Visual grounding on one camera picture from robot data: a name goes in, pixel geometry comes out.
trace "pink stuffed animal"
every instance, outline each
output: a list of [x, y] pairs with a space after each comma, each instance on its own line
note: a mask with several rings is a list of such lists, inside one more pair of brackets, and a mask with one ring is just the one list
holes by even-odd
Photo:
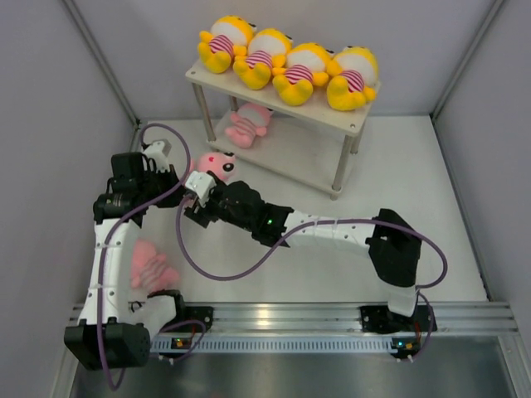
[[272, 110], [265, 106], [247, 103], [231, 113], [234, 125], [225, 129], [227, 137], [240, 148], [249, 148], [255, 137], [267, 134], [267, 125], [271, 121]]
[[131, 287], [143, 287], [148, 293], [171, 289], [179, 280], [178, 272], [166, 264], [166, 255], [158, 254], [155, 245], [138, 239], [131, 261]]
[[209, 152], [202, 155], [197, 164], [192, 161], [192, 170], [213, 172], [222, 181], [234, 174], [234, 153]]

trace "stuffed animal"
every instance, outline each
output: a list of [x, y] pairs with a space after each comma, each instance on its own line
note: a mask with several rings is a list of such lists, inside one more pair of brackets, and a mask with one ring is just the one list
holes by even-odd
[[209, 32], [199, 33], [201, 42], [197, 52], [205, 67], [212, 73], [222, 73], [231, 65], [234, 56], [244, 56], [256, 26], [236, 15], [218, 19]]
[[286, 68], [273, 68], [273, 86], [288, 105], [302, 105], [314, 93], [314, 85], [329, 81], [326, 66], [334, 54], [317, 43], [299, 44], [287, 55]]
[[178, 281], [179, 273], [166, 263], [166, 255], [159, 254], [148, 240], [138, 239], [131, 261], [131, 287], [142, 287], [151, 294], [171, 289]]
[[352, 110], [376, 99], [378, 62], [365, 47], [345, 47], [327, 67], [332, 80], [326, 89], [329, 105], [336, 110]]
[[192, 160], [192, 170], [213, 172], [222, 181], [234, 174], [234, 153], [209, 152], [202, 155], [197, 163]]
[[234, 123], [225, 129], [225, 134], [237, 147], [249, 148], [255, 137], [267, 134], [267, 125], [273, 111], [265, 106], [247, 103], [231, 113]]
[[232, 69], [252, 90], [264, 88], [271, 78], [273, 68], [285, 64], [293, 40], [270, 27], [258, 32], [247, 47], [248, 56], [236, 56]]

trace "gray wall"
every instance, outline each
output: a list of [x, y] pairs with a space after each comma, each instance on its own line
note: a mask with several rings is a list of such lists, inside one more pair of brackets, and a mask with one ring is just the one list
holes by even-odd
[[3, 2], [0, 53], [0, 395], [45, 397], [131, 128], [57, 0]]
[[[198, 116], [184, 73], [198, 33], [237, 13], [295, 41], [339, 51], [370, 46], [382, 69], [377, 113], [427, 114], [491, 0], [78, 0], [134, 109], [142, 117]], [[216, 101], [215, 114], [227, 110]]]
[[438, 128], [493, 294], [531, 350], [531, 2], [507, 3]]

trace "yellow stuffed animal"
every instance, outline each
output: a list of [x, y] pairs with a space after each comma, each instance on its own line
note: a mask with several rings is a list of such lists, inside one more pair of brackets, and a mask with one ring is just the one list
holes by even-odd
[[332, 108], [353, 110], [376, 99], [378, 62], [368, 48], [345, 47], [329, 63], [327, 72], [332, 76], [326, 89]]
[[326, 66], [334, 54], [317, 43], [299, 44], [287, 55], [286, 68], [273, 68], [273, 86], [288, 105], [302, 105], [314, 93], [314, 85], [329, 81]]
[[258, 32], [249, 43], [249, 56], [236, 56], [232, 69], [252, 90], [264, 88], [273, 68], [285, 64], [285, 55], [291, 50], [291, 37], [270, 27]]
[[212, 73], [222, 73], [231, 65], [234, 56], [244, 56], [256, 26], [236, 15], [218, 19], [209, 32], [199, 33], [201, 42], [197, 52]]

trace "metal floor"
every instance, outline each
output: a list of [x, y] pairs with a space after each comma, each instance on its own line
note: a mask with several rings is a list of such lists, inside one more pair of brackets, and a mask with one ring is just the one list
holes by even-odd
[[355, 354], [198, 354], [129, 370], [119, 391], [80, 368], [71, 398], [514, 397], [498, 339], [436, 337], [414, 364]]

